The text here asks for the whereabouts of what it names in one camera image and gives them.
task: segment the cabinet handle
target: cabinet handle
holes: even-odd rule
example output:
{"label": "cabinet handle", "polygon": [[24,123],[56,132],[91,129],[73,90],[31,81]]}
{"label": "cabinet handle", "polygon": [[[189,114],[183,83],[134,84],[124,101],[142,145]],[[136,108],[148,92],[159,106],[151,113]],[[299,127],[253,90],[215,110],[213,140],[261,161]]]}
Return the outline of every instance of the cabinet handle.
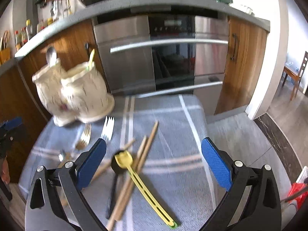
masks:
{"label": "cabinet handle", "polygon": [[88,42],[86,42],[86,43],[84,44],[84,48],[86,49],[87,55],[88,55],[88,57],[90,58],[90,50],[89,50],[89,43],[88,43]]}
{"label": "cabinet handle", "polygon": [[233,33],[233,34],[232,34],[232,37],[233,37],[234,40],[235,40],[235,44],[234,44],[233,56],[230,57],[230,59],[231,59],[231,61],[234,61],[234,59],[235,59],[235,51],[236,51],[236,42],[238,41],[238,36],[237,36],[235,33]]}

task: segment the black ladle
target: black ladle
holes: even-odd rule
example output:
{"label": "black ladle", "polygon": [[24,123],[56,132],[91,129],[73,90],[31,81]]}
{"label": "black ladle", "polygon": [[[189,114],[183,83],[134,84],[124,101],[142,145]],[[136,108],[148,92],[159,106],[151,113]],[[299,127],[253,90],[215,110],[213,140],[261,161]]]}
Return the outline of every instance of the black ladle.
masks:
{"label": "black ladle", "polygon": [[121,168],[118,163],[116,162],[116,158],[115,156],[118,155],[119,153],[123,152],[123,150],[119,150],[118,152],[116,152],[113,157],[112,157],[112,160],[111,160],[111,168],[112,170],[115,172],[115,175],[113,177],[113,185],[112,185],[112,188],[111,188],[111,191],[110,191],[110,197],[108,199],[108,204],[107,204],[107,211],[106,211],[106,219],[109,219],[112,212],[113,212],[113,209],[115,207],[115,203],[116,203],[116,183],[117,183],[117,180],[118,180],[118,175],[124,173],[126,171],[126,169],[124,168]]}

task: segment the scissors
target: scissors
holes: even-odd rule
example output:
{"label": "scissors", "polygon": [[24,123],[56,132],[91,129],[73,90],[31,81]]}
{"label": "scissors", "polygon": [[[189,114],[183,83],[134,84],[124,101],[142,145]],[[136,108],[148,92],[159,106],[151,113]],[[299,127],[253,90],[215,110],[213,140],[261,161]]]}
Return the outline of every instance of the scissors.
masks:
{"label": "scissors", "polygon": [[11,33],[6,30],[3,34],[3,49],[7,47],[7,42],[10,40]]}

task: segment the wooden chair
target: wooden chair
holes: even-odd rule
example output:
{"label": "wooden chair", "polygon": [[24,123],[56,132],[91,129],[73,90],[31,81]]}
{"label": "wooden chair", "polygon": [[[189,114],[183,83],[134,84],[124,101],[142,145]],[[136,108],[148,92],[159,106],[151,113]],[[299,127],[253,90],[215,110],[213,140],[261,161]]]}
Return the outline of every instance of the wooden chair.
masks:
{"label": "wooden chair", "polygon": [[284,86],[285,81],[286,81],[288,75],[295,81],[294,87],[293,87],[293,91],[292,91],[292,93],[291,93],[290,101],[292,101],[292,98],[293,98],[295,89],[296,89],[295,97],[296,97],[296,95],[297,95],[298,87],[299,87],[299,84],[300,84],[300,82],[301,82],[301,78],[302,78],[302,76],[303,76],[303,73],[304,73],[304,71],[305,71],[306,64],[307,64],[307,60],[308,60],[308,52],[306,51],[306,52],[305,52],[304,59],[303,59],[303,62],[302,62],[302,64],[301,64],[301,68],[300,68],[299,71],[298,71],[298,74],[295,74],[294,71],[290,70],[290,69],[287,68],[286,66],[283,68],[283,71],[285,72],[285,78],[284,78],[284,80],[283,80],[282,87]]}

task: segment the oven window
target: oven window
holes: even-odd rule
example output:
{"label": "oven window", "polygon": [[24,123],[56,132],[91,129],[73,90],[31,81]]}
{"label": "oven window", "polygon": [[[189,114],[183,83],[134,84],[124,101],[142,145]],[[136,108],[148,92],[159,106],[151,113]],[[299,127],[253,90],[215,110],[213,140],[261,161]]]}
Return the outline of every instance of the oven window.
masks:
{"label": "oven window", "polygon": [[194,84],[195,44],[152,47],[156,90]]}

